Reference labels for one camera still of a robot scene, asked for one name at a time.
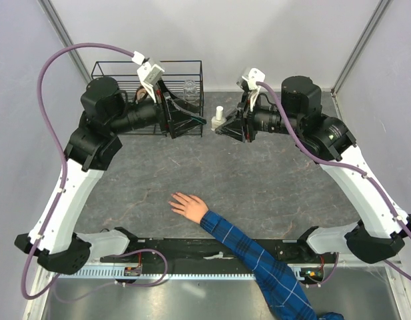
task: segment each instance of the wire rack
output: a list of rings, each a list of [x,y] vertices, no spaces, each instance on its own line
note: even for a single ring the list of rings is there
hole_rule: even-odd
[[[165,85],[175,95],[183,98],[183,86],[186,80],[193,80],[197,86],[197,96],[195,101],[190,103],[199,107],[199,115],[204,115],[204,86],[203,86],[203,62],[201,60],[166,60],[161,61],[161,66],[165,73],[162,79]],[[97,61],[94,64],[91,77],[112,77],[118,82],[119,89],[127,92],[129,100],[134,99],[135,92],[140,86],[139,76],[135,73],[137,65],[131,61]],[[159,125],[151,125],[135,130],[125,135],[165,135],[161,132]],[[186,135],[203,136],[203,126],[199,125],[190,130]]]

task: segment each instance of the gray wall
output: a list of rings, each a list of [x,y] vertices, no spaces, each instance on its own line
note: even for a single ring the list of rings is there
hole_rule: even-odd
[[[0,319],[21,318],[25,255],[14,247],[14,238],[39,218],[60,170],[35,94],[42,64],[60,48],[36,1],[0,0]],[[66,141],[77,125],[85,84],[68,57],[45,78],[45,104]]]
[[[338,100],[367,162],[411,213],[411,0],[389,6]],[[410,243],[400,256],[411,272]]]
[[[273,87],[308,75],[330,88],[378,0],[52,0],[72,40],[103,42],[155,59],[202,59],[207,91],[238,89],[246,67]],[[119,60],[80,52],[86,66]]]

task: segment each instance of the white bottle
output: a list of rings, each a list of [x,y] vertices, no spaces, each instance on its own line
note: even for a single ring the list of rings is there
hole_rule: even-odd
[[[217,127],[220,127],[225,122],[226,118],[223,117],[223,107],[219,105],[216,108],[216,115],[211,119],[211,130],[214,131]]]

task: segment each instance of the shirt cuff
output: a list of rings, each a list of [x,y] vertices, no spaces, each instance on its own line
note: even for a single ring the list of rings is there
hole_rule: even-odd
[[[201,219],[199,225],[208,233],[212,233],[214,228],[218,225],[221,220],[221,216],[211,210],[205,213],[204,217]]]

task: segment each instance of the gray tabletop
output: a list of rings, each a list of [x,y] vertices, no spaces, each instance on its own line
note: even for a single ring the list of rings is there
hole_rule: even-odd
[[[241,93],[206,93],[205,117],[227,112]],[[329,93],[324,112],[335,116]],[[87,200],[76,232],[124,227],[139,237],[210,237],[169,209],[171,193],[201,197],[213,211],[256,238],[295,239],[313,225],[359,220],[337,184],[286,135],[259,133],[253,143],[216,135],[172,140],[123,136],[123,148]]]

